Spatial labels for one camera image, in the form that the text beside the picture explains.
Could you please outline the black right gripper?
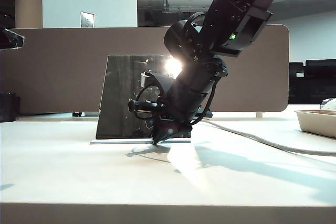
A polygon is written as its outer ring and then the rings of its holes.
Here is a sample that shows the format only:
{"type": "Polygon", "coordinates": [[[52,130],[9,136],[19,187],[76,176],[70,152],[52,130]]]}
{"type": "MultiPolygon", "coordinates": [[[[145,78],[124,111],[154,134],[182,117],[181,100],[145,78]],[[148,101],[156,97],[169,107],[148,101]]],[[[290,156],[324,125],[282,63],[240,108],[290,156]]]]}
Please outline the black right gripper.
{"type": "Polygon", "coordinates": [[[219,80],[228,75],[226,64],[218,56],[174,58],[181,64],[181,71],[158,99],[165,107],[154,119],[152,144],[165,140],[171,127],[170,138],[190,138],[192,125],[209,110],[219,80]]]}

